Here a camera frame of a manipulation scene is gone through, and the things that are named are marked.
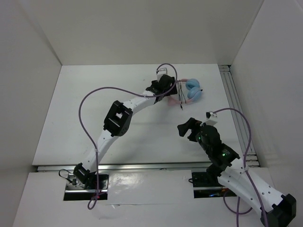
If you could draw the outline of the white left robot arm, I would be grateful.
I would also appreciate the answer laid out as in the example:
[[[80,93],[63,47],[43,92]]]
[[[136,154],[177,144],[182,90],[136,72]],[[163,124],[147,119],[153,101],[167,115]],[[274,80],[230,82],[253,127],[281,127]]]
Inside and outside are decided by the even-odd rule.
[[[98,178],[94,176],[98,173],[98,165],[114,141],[117,140],[118,137],[122,137],[126,134],[130,127],[133,115],[142,109],[161,101],[166,96],[176,94],[176,83],[177,76],[171,77],[163,74],[157,80],[153,80],[151,85],[147,87],[142,94],[137,94],[117,87],[100,87],[84,96],[80,102],[78,117],[80,125],[91,140],[94,149],[87,155],[83,162],[77,164],[74,168],[73,174],[77,178],[76,182],[81,188],[87,189],[98,186]],[[95,142],[83,124],[81,108],[85,100],[91,94],[103,89],[119,90],[135,95],[136,97],[124,102],[118,100],[113,102],[104,119],[101,135],[98,141]]]

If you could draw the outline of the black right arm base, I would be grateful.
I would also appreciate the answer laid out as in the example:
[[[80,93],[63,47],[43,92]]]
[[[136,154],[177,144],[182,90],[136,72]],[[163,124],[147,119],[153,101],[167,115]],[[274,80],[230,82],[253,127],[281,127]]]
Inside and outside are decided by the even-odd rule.
[[[236,194],[218,183],[214,176],[207,172],[192,172],[188,180],[193,186],[194,198],[219,198],[224,195],[235,197]]]

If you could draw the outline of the pink and blue cat headphones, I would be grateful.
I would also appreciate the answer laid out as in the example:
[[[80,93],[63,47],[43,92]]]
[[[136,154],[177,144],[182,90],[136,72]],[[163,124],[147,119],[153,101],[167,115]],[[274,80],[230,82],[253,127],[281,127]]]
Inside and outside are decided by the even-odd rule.
[[[187,89],[187,97],[185,97],[182,86]],[[200,99],[203,89],[197,79],[180,79],[177,81],[178,99],[168,96],[168,106],[190,104]]]

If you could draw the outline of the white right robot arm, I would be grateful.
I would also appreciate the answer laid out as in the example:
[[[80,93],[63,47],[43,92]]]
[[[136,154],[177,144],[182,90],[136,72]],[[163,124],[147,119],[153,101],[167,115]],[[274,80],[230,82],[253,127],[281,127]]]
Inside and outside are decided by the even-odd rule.
[[[188,139],[197,142],[209,157],[208,183],[234,192],[255,210],[264,226],[288,226],[296,216],[296,199],[282,194],[245,166],[239,154],[221,141],[215,124],[210,118],[205,122],[190,118],[177,126],[181,137],[191,131]]]

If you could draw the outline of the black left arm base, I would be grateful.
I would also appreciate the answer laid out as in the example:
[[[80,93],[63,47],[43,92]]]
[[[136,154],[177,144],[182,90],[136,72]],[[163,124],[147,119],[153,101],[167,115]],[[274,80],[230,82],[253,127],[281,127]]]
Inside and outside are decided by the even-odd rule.
[[[89,201],[91,197],[96,195],[97,179],[93,180],[91,186],[85,186],[74,175],[67,175],[66,186],[64,191],[64,201]],[[108,196],[108,174],[99,175],[100,195],[98,200],[105,201]]]

